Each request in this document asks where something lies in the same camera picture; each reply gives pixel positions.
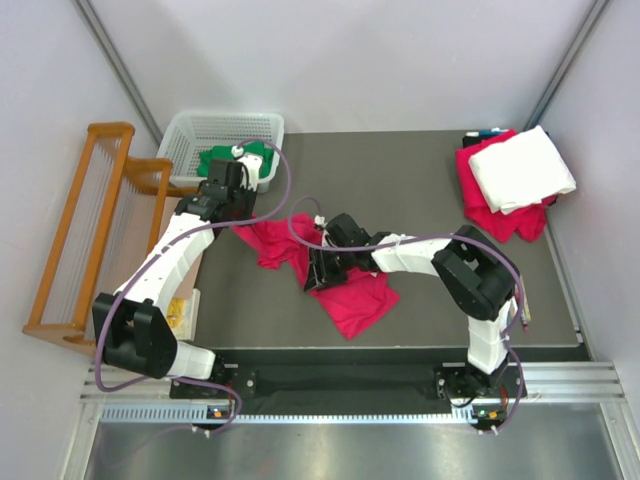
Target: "white cloth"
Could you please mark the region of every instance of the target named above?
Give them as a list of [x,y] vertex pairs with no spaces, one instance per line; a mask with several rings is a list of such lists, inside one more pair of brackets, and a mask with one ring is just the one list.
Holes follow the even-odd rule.
[[569,193],[576,181],[539,125],[471,156],[469,165],[492,213],[509,214]]

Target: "white wall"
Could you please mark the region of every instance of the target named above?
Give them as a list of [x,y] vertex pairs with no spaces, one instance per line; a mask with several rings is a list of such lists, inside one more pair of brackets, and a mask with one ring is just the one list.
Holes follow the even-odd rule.
[[21,333],[86,127],[155,148],[69,0],[0,2],[0,477],[54,478],[89,361]]
[[612,2],[542,124],[578,182],[551,210],[592,347],[640,425],[640,3]]
[[161,128],[187,108],[290,132],[524,124],[591,0],[94,0]]

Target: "gray table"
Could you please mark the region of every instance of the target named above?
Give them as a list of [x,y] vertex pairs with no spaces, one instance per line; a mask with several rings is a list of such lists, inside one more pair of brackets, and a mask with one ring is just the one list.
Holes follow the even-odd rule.
[[[463,223],[455,150],[463,132],[287,135],[296,199],[317,197],[327,218],[347,212],[370,234],[453,232]],[[284,169],[260,195],[256,213],[273,208],[284,191]],[[283,218],[282,212],[277,218]],[[500,248],[524,276],[531,332],[515,329],[516,345],[572,346],[577,339],[546,239],[514,237]],[[346,341],[317,301],[302,292],[293,271],[256,265],[256,254],[225,231],[204,255],[196,287],[202,292],[196,341],[208,347],[454,347],[468,345],[467,321],[435,277],[395,273],[400,302],[378,323]]]

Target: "red cloth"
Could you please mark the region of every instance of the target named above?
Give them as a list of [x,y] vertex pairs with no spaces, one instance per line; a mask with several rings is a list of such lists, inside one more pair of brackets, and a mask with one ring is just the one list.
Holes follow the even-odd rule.
[[489,145],[509,140],[515,135],[517,133],[514,130],[509,130],[488,140],[483,140],[478,145],[472,145],[456,151],[456,166],[464,199],[464,215],[484,228],[500,242],[509,240],[513,232],[518,232],[518,235],[524,240],[533,242],[538,239],[547,225],[547,217],[544,213],[545,207],[553,203],[557,196],[545,198],[540,204],[520,208],[509,215],[505,215],[502,212],[491,213],[491,209],[484,199],[482,190],[480,190],[469,165],[472,155],[487,148]]
[[[312,243],[322,242],[322,233],[314,228],[313,220],[306,213],[295,215],[292,223],[300,237]],[[291,237],[286,220],[232,229],[258,252],[258,265],[277,270],[282,262],[288,262],[296,273],[298,283],[304,285],[309,272],[309,249]],[[377,322],[400,298],[387,286],[386,274],[374,276],[358,268],[348,272],[346,284],[311,291],[310,294],[318,299],[347,340]]]

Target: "laundry basket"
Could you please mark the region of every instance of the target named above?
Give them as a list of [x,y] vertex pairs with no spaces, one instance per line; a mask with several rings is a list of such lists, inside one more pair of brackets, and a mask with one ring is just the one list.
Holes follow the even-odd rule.
[[[173,162],[170,182],[176,187],[196,187],[204,177],[196,173],[200,152],[216,145],[235,145],[251,137],[271,140],[278,148],[284,138],[284,119],[275,113],[220,114],[182,112],[171,120],[162,139],[158,157]],[[258,180],[258,192],[269,190],[280,156],[273,155],[271,171]]]

